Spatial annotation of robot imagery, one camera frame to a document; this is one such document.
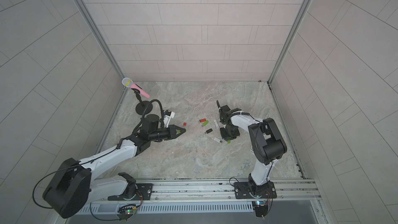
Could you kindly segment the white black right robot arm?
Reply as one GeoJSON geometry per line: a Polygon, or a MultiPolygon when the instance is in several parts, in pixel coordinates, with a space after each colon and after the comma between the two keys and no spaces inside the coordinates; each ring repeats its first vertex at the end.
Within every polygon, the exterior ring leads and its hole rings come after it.
{"type": "Polygon", "coordinates": [[[231,141],[240,136],[239,129],[248,132],[256,157],[248,183],[243,184],[252,198],[276,198],[275,186],[270,181],[270,173],[276,162],[287,152],[287,145],[272,118],[257,119],[240,108],[230,109],[217,103],[220,134],[223,140],[231,141]]]}

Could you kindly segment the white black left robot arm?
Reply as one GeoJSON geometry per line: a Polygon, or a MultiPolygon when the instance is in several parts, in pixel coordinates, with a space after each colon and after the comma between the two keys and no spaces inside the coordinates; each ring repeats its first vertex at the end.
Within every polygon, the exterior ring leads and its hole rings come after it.
{"type": "Polygon", "coordinates": [[[165,124],[161,115],[142,114],[133,132],[121,138],[117,145],[81,160],[69,158],[52,177],[42,198],[47,209],[55,210],[62,218],[77,214],[86,204],[107,197],[132,199],[137,195],[136,180],[127,173],[100,179],[107,170],[134,158],[150,147],[152,142],[174,140],[186,132],[174,124],[165,124]]]}

